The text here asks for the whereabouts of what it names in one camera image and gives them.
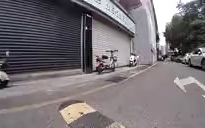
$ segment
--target white storefront sign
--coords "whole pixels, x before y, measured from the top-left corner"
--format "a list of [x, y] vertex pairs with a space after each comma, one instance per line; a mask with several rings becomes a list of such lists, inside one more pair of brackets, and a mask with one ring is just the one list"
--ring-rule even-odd
[[111, 0], [83, 1], [109, 15], [114, 20], [125, 26], [129, 31], [135, 34], [135, 23], [121, 9], [119, 9], [113, 2], [111, 2]]

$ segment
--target sky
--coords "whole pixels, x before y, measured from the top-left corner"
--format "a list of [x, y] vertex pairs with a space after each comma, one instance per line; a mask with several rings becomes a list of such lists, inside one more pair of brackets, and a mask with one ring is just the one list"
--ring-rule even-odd
[[[186, 3], [191, 0], [182, 0], [182, 2]], [[176, 8], [179, 0], [153, 0], [157, 22], [158, 22], [158, 29], [160, 33], [160, 44], [165, 45], [165, 38], [163, 37], [163, 32], [165, 31], [166, 23], [170, 22], [172, 16], [175, 13], [178, 13]]]

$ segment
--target white painted line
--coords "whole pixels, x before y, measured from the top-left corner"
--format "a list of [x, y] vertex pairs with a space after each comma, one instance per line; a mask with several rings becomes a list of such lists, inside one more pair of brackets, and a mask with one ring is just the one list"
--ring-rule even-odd
[[198, 80], [196, 80], [194, 77], [188, 77], [188, 78], [184, 78], [184, 79], [179, 79], [178, 77], [174, 80], [174, 83], [184, 92], [186, 92], [185, 86], [189, 85], [189, 84], [193, 84], [195, 83], [196, 85], [198, 85], [202, 90], [205, 91], [205, 85], [203, 85], [201, 82], [199, 82]]
[[98, 92], [100, 90], [103, 90], [103, 89], [106, 89], [106, 88], [109, 88], [109, 87], [112, 87], [116, 84], [120, 84], [122, 82], [125, 82], [147, 70], [149, 70], [150, 68], [152, 68], [153, 66], [155, 66], [157, 63], [153, 64], [152, 66], [144, 69], [144, 70], [141, 70], [140, 72], [136, 73], [136, 74], [133, 74], [132, 76], [128, 77], [127, 79], [119, 82], [119, 83], [112, 83], [112, 84], [108, 84], [108, 85], [105, 85], [103, 87], [99, 87], [99, 88], [95, 88], [95, 89], [92, 89], [92, 90], [89, 90], [89, 91], [86, 91], [86, 92], [82, 92], [82, 93], [79, 93], [79, 94], [76, 94], [76, 95], [72, 95], [72, 96], [68, 96], [68, 97], [64, 97], [64, 98], [60, 98], [60, 99], [57, 99], [57, 100], [52, 100], [52, 101], [47, 101], [47, 102], [43, 102], [43, 103], [39, 103], [39, 104], [32, 104], [32, 105], [26, 105], [26, 106], [21, 106], [21, 107], [14, 107], [14, 108], [10, 108], [10, 109], [1, 109], [0, 110], [0, 114], [8, 114], [8, 113], [15, 113], [15, 112], [20, 112], [20, 111], [24, 111], [24, 110], [31, 110], [31, 109], [37, 109], [37, 108], [40, 108], [40, 107], [44, 107], [44, 106], [47, 106], [47, 105], [52, 105], [52, 104], [56, 104], [56, 103], [60, 103], [60, 102], [64, 102], [66, 100], [71, 100], [71, 99], [74, 99], [76, 97], [82, 97], [84, 95], [88, 95], [88, 94], [91, 94], [91, 93], [95, 93], [95, 92]]

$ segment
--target car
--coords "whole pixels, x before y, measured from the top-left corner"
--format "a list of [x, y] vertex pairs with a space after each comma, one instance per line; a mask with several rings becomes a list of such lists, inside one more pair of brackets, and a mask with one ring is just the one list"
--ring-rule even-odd
[[201, 67], [205, 70], [205, 47], [194, 50], [189, 58], [189, 66]]
[[186, 53], [185, 56], [183, 57], [182, 63], [183, 64], [188, 64], [189, 58], [190, 58], [191, 53]]

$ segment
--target wall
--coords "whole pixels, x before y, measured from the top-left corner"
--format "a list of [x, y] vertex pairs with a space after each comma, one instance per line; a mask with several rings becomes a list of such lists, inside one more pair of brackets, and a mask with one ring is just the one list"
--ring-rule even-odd
[[153, 4], [150, 0], [141, 0], [142, 6], [132, 9], [130, 14], [136, 23], [133, 38], [134, 52], [140, 56], [141, 64], [156, 62], [156, 21]]

